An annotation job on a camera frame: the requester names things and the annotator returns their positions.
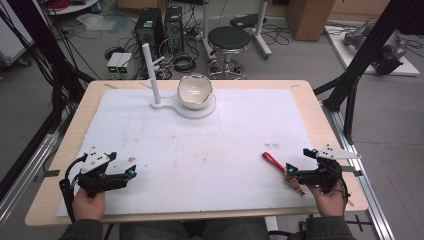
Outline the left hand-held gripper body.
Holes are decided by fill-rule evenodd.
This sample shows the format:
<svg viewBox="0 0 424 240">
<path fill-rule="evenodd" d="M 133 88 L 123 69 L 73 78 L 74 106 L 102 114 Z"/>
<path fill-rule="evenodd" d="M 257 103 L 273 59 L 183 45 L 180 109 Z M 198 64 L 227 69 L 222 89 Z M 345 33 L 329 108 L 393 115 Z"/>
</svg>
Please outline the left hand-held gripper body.
<svg viewBox="0 0 424 240">
<path fill-rule="evenodd" d="M 93 198 L 97 193 L 120 189 L 127 186 L 125 172 L 108 175 L 106 169 L 111 161 L 107 154 L 99 152 L 92 147 L 88 154 L 84 155 L 84 164 L 78 174 L 78 185 L 83 188 L 88 196 Z"/>
</svg>

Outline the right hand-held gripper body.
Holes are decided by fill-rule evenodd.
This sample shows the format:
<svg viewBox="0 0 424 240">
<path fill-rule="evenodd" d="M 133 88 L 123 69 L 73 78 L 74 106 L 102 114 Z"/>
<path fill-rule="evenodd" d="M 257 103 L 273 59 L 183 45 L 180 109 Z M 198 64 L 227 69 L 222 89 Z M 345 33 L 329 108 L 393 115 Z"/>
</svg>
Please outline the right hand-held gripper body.
<svg viewBox="0 0 424 240">
<path fill-rule="evenodd" d="M 327 144 L 318 150 L 317 168 L 315 170 L 298 170 L 297 181 L 301 185 L 320 185 L 330 190 L 339 180 L 342 180 L 342 172 L 345 171 L 339 163 L 339 159 L 360 159 L 361 155 L 340 147 Z"/>
</svg>

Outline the person's right hand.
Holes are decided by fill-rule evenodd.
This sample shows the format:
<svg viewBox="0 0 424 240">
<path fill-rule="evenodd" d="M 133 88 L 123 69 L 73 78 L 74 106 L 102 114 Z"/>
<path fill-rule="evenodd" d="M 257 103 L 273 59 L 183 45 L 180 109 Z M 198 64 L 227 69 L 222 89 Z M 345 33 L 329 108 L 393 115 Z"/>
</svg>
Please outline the person's right hand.
<svg viewBox="0 0 424 240">
<path fill-rule="evenodd" d="M 343 217 L 345 212 L 345 198 L 340 183 L 335 184 L 331 191 L 324 193 L 321 186 L 310 185 L 317 209 L 322 217 Z"/>
</svg>

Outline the person's left hand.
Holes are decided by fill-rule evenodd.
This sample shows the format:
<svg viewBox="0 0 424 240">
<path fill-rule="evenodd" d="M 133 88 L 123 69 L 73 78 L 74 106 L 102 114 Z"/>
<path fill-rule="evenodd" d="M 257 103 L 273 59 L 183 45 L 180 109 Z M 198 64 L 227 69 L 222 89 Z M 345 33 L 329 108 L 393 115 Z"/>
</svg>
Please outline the person's left hand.
<svg viewBox="0 0 424 240">
<path fill-rule="evenodd" d="M 76 221 L 101 221 L 105 213 L 105 193 L 97 193 L 91 198 L 83 188 L 80 188 L 74 197 L 72 207 Z"/>
</svg>

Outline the white foam sheet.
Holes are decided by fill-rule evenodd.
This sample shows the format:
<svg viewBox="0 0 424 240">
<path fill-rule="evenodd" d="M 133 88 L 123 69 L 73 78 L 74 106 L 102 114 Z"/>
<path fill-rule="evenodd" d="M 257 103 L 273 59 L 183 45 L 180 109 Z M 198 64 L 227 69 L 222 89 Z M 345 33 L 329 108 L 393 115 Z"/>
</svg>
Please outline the white foam sheet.
<svg viewBox="0 0 424 240">
<path fill-rule="evenodd" d="M 151 91 L 104 92 L 80 148 L 116 153 L 107 171 L 135 167 L 128 185 L 106 194 L 106 212 L 174 214 L 230 210 L 311 208 L 310 192 L 298 194 L 273 165 L 302 170 L 309 135 L 288 89 L 218 89 L 216 109 L 191 120 L 171 109 L 155 110 Z"/>
</svg>

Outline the person's lap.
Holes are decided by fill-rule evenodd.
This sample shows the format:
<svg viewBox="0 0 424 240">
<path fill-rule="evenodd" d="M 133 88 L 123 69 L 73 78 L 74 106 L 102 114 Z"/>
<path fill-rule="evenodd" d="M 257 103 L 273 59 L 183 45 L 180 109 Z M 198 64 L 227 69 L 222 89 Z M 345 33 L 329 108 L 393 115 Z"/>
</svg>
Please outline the person's lap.
<svg viewBox="0 0 424 240">
<path fill-rule="evenodd" d="M 264 218 L 121 224 L 120 240 L 269 240 Z"/>
</svg>

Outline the white power supply box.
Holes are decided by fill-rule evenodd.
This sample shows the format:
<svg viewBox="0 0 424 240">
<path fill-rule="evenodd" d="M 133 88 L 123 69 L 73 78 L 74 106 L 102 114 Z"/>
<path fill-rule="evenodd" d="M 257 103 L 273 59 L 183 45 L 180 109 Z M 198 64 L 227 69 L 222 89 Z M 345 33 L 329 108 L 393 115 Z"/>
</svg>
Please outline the white power supply box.
<svg viewBox="0 0 424 240">
<path fill-rule="evenodd" d="M 129 74 L 134 70 L 133 58 L 131 53 L 122 53 L 117 65 L 120 74 Z"/>
<path fill-rule="evenodd" d="M 110 74 L 115 74 L 118 72 L 118 65 L 119 65 L 121 57 L 122 57 L 122 54 L 119 52 L 115 52 L 111 55 L 107 63 L 107 69 Z"/>
</svg>

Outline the white eggshell-shaped bowl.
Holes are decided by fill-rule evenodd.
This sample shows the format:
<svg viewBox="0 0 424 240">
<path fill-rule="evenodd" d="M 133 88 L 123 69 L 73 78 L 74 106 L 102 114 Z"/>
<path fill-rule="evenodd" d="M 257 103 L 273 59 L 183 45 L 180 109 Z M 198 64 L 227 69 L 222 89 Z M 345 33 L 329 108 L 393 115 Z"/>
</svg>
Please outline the white eggshell-shaped bowl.
<svg viewBox="0 0 424 240">
<path fill-rule="evenodd" d="M 177 94 L 185 107 L 194 110 L 202 109 L 212 99 L 212 83 L 204 75 L 187 75 L 179 81 Z"/>
</svg>

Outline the grey machine on platform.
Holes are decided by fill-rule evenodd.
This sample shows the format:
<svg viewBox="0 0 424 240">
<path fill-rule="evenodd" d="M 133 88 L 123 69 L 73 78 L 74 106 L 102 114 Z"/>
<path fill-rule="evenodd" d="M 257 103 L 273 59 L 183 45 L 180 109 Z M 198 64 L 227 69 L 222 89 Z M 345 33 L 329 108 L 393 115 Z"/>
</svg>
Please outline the grey machine on platform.
<svg viewBox="0 0 424 240">
<path fill-rule="evenodd" d="M 356 30 L 346 33 L 343 44 L 345 46 L 353 46 L 358 50 L 370 34 L 374 25 L 374 22 L 366 22 Z M 389 75 L 402 65 L 400 58 L 403 57 L 406 52 L 406 42 L 397 34 L 392 33 L 371 62 L 371 66 L 379 75 Z"/>
</svg>

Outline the white floor platform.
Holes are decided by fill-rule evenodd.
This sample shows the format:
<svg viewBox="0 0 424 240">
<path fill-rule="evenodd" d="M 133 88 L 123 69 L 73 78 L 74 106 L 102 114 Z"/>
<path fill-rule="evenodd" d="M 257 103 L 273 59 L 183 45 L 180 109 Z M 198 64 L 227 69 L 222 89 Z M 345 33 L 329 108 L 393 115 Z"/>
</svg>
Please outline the white floor platform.
<svg viewBox="0 0 424 240">
<path fill-rule="evenodd" d="M 326 26 L 325 30 L 327 32 L 327 37 L 332 43 L 342 65 L 344 68 L 347 68 L 356 55 L 357 50 L 353 46 L 346 46 L 343 44 L 345 31 L 342 27 Z M 401 65 L 390 73 L 391 76 L 415 77 L 420 74 L 420 72 L 405 57 L 401 57 L 400 62 Z"/>
</svg>

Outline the black computer tower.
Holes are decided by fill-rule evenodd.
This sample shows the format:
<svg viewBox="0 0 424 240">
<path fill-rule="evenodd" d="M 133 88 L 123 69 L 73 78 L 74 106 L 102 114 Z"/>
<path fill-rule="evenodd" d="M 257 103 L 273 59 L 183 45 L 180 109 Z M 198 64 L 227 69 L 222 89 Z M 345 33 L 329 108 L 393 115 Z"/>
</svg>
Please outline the black computer tower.
<svg viewBox="0 0 424 240">
<path fill-rule="evenodd" d="M 169 51 L 178 53 L 183 50 L 183 21 L 180 6 L 168 6 L 165 12 L 165 33 Z"/>
<path fill-rule="evenodd" d="M 137 43 L 142 46 L 147 43 L 152 59 L 160 57 L 160 45 L 165 40 L 162 12 L 159 8 L 144 8 L 134 27 Z"/>
</svg>

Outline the clear plastic bag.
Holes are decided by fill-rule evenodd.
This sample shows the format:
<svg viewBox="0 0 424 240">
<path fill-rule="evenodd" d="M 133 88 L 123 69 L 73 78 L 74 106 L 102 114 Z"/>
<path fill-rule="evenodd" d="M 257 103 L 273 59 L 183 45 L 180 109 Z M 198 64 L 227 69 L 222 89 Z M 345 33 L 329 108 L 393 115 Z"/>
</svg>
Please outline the clear plastic bag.
<svg viewBox="0 0 424 240">
<path fill-rule="evenodd" d="M 118 31 L 128 23 L 126 17 L 116 14 L 102 16 L 88 13 L 78 16 L 76 20 L 82 23 L 87 31 Z"/>
</svg>

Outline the black round stool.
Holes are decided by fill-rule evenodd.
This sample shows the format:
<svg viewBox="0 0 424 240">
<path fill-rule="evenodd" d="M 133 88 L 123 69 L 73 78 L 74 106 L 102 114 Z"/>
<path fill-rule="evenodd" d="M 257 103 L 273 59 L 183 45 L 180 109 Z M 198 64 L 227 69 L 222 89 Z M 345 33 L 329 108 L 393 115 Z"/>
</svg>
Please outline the black round stool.
<svg viewBox="0 0 424 240">
<path fill-rule="evenodd" d="M 223 57 L 209 62 L 208 76 L 212 79 L 245 79 L 243 66 L 231 58 L 245 51 L 250 45 L 250 35 L 237 27 L 221 26 L 208 34 L 208 45 L 212 52 L 221 52 Z"/>
</svg>

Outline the round white table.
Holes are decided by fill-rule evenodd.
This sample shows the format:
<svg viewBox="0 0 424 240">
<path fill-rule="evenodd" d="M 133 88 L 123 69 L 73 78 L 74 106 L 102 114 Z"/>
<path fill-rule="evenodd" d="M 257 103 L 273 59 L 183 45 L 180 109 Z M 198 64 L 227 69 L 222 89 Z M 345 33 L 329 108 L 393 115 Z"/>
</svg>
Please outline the round white table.
<svg viewBox="0 0 424 240">
<path fill-rule="evenodd" d="M 99 3 L 100 0 L 43 0 L 42 6 L 51 15 L 63 15 L 88 10 Z"/>
</svg>

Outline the aluminium rail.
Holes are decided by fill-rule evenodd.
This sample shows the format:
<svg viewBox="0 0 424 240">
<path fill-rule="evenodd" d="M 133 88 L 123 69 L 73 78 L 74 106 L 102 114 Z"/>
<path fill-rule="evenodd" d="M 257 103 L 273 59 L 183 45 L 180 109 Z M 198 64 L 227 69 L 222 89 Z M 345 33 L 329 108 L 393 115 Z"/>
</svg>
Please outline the aluminium rail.
<svg viewBox="0 0 424 240">
<path fill-rule="evenodd" d="M 46 134 L 40 141 L 31 145 L 29 155 L 24 156 L 27 162 L 13 180 L 9 190 L 0 201 L 0 223 L 4 224 L 13 213 L 25 192 L 35 180 L 43 164 L 54 155 L 54 148 L 60 139 L 57 133 Z"/>
<path fill-rule="evenodd" d="M 324 114 L 326 115 L 330 126 L 339 145 L 344 149 L 353 153 L 357 149 L 353 144 L 349 143 L 348 138 L 343 133 L 344 120 L 339 112 L 332 112 L 321 105 Z M 380 206 L 378 198 L 374 192 L 371 182 L 367 176 L 366 170 L 359 158 L 348 159 L 349 165 L 354 168 L 355 177 L 359 183 L 362 192 L 368 203 L 367 213 L 371 219 L 371 226 L 374 228 L 379 240 L 395 240 L 391 227 L 386 219 L 386 216 Z"/>
</svg>

